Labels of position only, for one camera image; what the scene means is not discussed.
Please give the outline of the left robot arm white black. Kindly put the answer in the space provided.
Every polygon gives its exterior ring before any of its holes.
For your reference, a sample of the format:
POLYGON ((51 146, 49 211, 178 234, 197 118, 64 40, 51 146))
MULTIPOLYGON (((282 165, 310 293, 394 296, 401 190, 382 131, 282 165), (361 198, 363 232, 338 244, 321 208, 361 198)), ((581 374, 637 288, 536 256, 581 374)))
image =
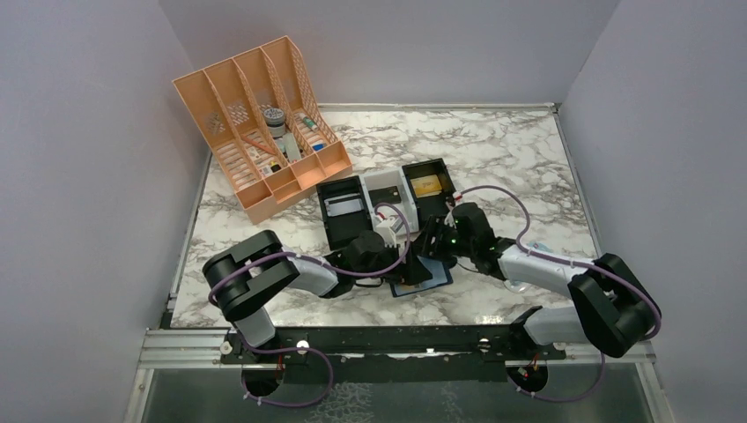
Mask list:
POLYGON ((371 230, 323 257, 295 253, 274 231, 264 230, 211 257, 202 273, 211 289, 209 303, 254 348, 274 341, 276 327, 265 306, 286 288, 336 298, 361 279, 416 286, 443 274, 408 245, 371 230))

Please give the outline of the blue leather card holder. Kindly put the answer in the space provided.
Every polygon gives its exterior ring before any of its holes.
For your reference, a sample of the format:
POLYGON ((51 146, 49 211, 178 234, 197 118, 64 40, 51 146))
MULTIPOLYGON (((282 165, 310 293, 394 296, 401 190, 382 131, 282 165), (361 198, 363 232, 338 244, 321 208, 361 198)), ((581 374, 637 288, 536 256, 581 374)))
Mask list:
POLYGON ((453 277, 447 265, 441 261, 418 256, 421 268, 417 268, 413 276, 405 282, 390 285, 390 291, 395 298, 421 293, 441 286, 451 285, 453 277))

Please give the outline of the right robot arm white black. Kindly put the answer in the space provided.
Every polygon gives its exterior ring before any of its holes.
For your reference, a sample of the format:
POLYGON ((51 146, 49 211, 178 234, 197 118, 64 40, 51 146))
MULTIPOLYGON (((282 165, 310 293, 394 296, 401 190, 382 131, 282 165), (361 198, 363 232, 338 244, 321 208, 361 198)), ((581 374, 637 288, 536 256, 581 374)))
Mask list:
POLYGON ((474 203, 456 206, 450 216, 430 217, 412 246, 420 256, 444 262, 464 257, 481 274, 571 300, 568 307, 533 308, 516 318, 515 345, 591 344, 620 358, 661 322, 660 309, 619 256, 576 260, 530 249, 498 237, 474 203))

